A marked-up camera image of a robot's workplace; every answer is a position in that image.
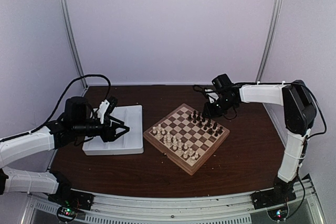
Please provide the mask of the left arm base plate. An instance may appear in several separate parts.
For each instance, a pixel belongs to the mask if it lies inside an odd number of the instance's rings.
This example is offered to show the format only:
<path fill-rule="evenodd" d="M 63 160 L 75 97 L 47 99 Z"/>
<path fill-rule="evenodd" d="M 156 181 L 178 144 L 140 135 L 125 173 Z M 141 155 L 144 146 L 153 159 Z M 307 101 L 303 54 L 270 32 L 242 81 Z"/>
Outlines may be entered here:
<path fill-rule="evenodd" d="M 94 195 L 81 191 L 71 190 L 67 196 L 47 194 L 48 200 L 73 210 L 91 210 Z"/>

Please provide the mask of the aluminium left corner post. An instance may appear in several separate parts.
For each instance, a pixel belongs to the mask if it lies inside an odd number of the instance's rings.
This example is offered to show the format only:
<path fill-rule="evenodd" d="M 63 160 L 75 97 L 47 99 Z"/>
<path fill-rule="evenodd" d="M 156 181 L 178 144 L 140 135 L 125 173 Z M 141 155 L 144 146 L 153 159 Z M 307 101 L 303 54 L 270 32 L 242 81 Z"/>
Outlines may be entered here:
<path fill-rule="evenodd" d="M 75 64 L 75 69 L 76 69 L 77 75 L 79 77 L 82 77 L 84 76 L 84 71 L 83 71 L 82 64 L 81 64 L 81 61 L 78 55 L 78 49 L 77 49 L 77 45 L 75 42 L 75 36 L 74 36 L 74 32 L 73 32 L 72 25 L 71 25 L 67 0 L 60 0 L 60 6 L 61 6 L 61 11 L 62 11 L 64 23 L 65 23 L 66 35 L 67 35 L 67 39 L 68 39 L 68 43 L 70 47 L 71 56 Z"/>

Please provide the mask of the aluminium front frame rail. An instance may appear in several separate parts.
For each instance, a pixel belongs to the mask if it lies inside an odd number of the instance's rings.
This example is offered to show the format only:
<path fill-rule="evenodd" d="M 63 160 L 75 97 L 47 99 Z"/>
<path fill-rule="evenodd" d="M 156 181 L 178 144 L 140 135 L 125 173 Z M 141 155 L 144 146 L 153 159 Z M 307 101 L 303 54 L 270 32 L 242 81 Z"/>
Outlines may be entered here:
<path fill-rule="evenodd" d="M 295 183 L 296 199 L 254 209 L 252 192 L 191 198 L 140 198 L 95 194 L 91 210 L 81 210 L 70 222 L 56 216 L 60 207 L 45 195 L 29 195 L 19 223 L 325 223 L 310 177 Z M 272 221 L 267 210 L 287 205 L 289 214 Z"/>

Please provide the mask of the left controller board with LEDs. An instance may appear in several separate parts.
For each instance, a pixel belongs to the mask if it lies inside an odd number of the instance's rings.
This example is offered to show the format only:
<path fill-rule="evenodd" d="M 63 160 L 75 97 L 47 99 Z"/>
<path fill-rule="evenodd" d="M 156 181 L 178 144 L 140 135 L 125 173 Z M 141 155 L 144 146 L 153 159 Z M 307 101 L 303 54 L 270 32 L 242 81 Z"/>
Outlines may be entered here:
<path fill-rule="evenodd" d="M 73 221 L 78 213 L 70 208 L 60 206 L 56 211 L 57 218 L 62 222 Z"/>

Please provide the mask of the white chess pieces group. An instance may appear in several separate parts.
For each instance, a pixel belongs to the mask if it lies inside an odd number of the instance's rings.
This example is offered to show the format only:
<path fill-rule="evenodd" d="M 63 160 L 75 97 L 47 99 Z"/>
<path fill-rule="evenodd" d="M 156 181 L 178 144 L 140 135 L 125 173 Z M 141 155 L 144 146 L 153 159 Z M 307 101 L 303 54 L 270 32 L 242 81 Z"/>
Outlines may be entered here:
<path fill-rule="evenodd" d="M 164 128 L 163 123 L 152 127 L 149 131 L 150 139 L 159 143 L 160 147 L 164 146 L 163 153 L 173 157 L 174 161 L 179 160 L 190 167 L 194 166 L 204 154 L 203 142 L 193 133 L 190 134 L 192 130 L 185 131 L 179 126 L 177 128 L 180 130 L 167 130 L 168 127 Z"/>

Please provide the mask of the white plastic sorting tray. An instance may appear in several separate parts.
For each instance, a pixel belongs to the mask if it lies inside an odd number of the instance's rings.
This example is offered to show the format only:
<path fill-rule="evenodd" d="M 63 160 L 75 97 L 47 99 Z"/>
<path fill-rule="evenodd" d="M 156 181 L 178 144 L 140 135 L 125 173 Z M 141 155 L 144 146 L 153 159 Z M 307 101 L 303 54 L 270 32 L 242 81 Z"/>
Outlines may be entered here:
<path fill-rule="evenodd" d="M 141 105 L 116 107 L 111 115 L 123 121 L 130 128 L 129 132 L 113 142 L 106 143 L 103 142 L 101 137 L 96 136 L 83 144 L 82 150 L 84 153 L 88 156 L 142 154 L 144 152 L 142 111 L 143 107 Z"/>

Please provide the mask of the controller board with leds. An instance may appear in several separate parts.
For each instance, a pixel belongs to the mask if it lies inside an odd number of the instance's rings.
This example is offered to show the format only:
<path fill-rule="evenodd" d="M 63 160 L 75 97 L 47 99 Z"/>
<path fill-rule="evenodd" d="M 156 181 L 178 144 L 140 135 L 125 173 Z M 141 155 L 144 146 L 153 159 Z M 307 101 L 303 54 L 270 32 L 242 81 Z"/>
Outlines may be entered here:
<path fill-rule="evenodd" d="M 267 214 L 272 221 L 282 221 L 287 218 L 289 208 L 287 205 L 267 210 Z"/>
<path fill-rule="evenodd" d="M 57 218 L 62 222 L 73 221 L 78 213 L 70 208 L 60 206 L 56 211 Z"/>

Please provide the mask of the wooden chess board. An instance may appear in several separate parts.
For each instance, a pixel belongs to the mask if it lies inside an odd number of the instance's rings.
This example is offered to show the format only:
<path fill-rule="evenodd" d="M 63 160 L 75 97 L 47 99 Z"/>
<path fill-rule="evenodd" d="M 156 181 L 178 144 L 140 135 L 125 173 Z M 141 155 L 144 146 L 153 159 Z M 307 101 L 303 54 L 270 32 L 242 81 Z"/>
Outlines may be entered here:
<path fill-rule="evenodd" d="M 214 154 L 229 129 L 183 103 L 144 133 L 144 138 L 189 175 Z"/>

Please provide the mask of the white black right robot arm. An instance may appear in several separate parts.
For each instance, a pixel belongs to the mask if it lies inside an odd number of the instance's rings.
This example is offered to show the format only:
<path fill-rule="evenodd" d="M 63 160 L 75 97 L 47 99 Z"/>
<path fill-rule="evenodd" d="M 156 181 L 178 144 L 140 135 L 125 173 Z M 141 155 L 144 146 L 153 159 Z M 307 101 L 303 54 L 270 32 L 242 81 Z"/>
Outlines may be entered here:
<path fill-rule="evenodd" d="M 213 79 L 212 85 L 212 90 L 201 90 L 208 98 L 203 115 L 209 119 L 223 116 L 230 108 L 236 109 L 241 103 L 275 104 L 283 108 L 287 141 L 274 188 L 269 192 L 272 203 L 281 203 L 289 196 L 295 180 L 298 179 L 298 170 L 305 158 L 310 132 L 317 115 L 317 107 L 307 86 L 302 80 L 290 83 L 233 83 L 226 74 Z"/>

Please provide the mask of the aluminium right corner post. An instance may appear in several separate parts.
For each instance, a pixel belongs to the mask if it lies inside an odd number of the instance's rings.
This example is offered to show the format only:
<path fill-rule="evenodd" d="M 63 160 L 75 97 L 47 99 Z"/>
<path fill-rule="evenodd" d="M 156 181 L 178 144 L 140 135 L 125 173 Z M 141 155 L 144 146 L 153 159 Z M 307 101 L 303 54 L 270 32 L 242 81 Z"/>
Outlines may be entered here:
<path fill-rule="evenodd" d="M 281 13 L 282 3 L 283 3 L 283 0 L 274 0 L 272 12 L 271 12 L 270 24 L 268 28 L 267 37 L 266 37 L 266 42 L 265 42 L 265 46 L 263 49 L 258 73 L 256 76 L 257 82 L 262 80 L 262 77 L 264 75 L 264 72 L 267 66 L 267 61 L 269 59 L 270 52 L 272 49 L 272 44 L 274 42 L 274 38 L 276 34 L 276 28 L 277 28 L 277 24 L 278 24 L 280 13 Z"/>

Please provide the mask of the aluminium corner post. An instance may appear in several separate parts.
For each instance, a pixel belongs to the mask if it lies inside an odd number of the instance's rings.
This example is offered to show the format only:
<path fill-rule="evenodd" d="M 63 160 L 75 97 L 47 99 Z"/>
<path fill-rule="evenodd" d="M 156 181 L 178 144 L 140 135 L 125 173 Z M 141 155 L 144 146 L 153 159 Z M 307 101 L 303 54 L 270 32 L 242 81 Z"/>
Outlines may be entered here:
<path fill-rule="evenodd" d="M 71 56 L 75 64 L 75 69 L 76 69 L 77 75 L 79 77 L 82 77 L 84 76 L 84 71 L 83 71 L 82 64 L 81 64 L 81 61 L 78 55 L 78 49 L 77 49 L 77 45 L 75 42 L 75 36 L 74 36 L 74 32 L 73 32 L 72 25 L 71 25 L 67 0 L 60 0 L 60 6 L 61 6 L 61 11 L 62 11 L 64 23 L 65 23 L 66 35 L 67 35 L 67 39 L 68 39 L 68 43 L 70 47 Z"/>
<path fill-rule="evenodd" d="M 272 44 L 274 42 L 274 38 L 276 34 L 276 28 L 277 28 L 277 24 L 278 24 L 280 13 L 281 13 L 282 3 L 283 3 L 283 0 L 274 0 L 272 12 L 271 12 L 270 24 L 268 28 L 267 37 L 266 37 L 266 42 L 265 42 L 265 46 L 263 49 L 258 73 L 256 76 L 257 82 L 262 80 L 262 77 L 264 75 L 264 72 L 267 66 L 267 61 L 269 59 L 270 52 L 272 49 Z"/>

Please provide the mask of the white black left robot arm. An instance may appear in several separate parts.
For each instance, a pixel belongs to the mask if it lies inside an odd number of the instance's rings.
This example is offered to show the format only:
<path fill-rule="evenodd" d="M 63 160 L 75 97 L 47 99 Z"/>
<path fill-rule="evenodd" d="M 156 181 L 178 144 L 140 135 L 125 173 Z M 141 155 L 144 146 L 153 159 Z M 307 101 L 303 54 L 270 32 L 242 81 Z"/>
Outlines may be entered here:
<path fill-rule="evenodd" d="M 110 97 L 94 110 L 86 98 L 72 97 L 66 100 L 65 110 L 58 119 L 47 121 L 34 130 L 1 139 L 1 193 L 44 193 L 60 205 L 71 205 L 76 199 L 75 192 L 62 173 L 14 170 L 8 165 L 70 143 L 77 145 L 79 137 L 85 137 L 87 141 L 96 136 L 103 142 L 117 140 L 130 130 L 123 121 L 111 116 L 117 103 L 115 97 Z"/>

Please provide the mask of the right controller board with LEDs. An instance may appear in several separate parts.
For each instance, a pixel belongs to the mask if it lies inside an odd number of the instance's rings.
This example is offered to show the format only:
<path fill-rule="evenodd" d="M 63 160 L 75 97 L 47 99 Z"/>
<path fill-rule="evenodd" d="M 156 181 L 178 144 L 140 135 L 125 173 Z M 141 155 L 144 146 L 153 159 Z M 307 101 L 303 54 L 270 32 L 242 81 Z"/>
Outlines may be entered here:
<path fill-rule="evenodd" d="M 272 221 L 282 221 L 287 218 L 289 208 L 287 205 L 267 210 L 267 214 Z"/>

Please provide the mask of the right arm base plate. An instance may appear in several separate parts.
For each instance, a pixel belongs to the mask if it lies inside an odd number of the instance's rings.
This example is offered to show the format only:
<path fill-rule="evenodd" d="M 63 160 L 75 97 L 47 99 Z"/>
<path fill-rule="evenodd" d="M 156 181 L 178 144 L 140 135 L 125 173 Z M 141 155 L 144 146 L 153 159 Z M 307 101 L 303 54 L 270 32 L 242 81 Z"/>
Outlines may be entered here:
<path fill-rule="evenodd" d="M 274 189 L 268 189 L 264 191 L 258 190 L 252 193 L 250 196 L 255 210 L 285 204 L 297 198 L 294 192 L 279 196 L 276 194 Z"/>

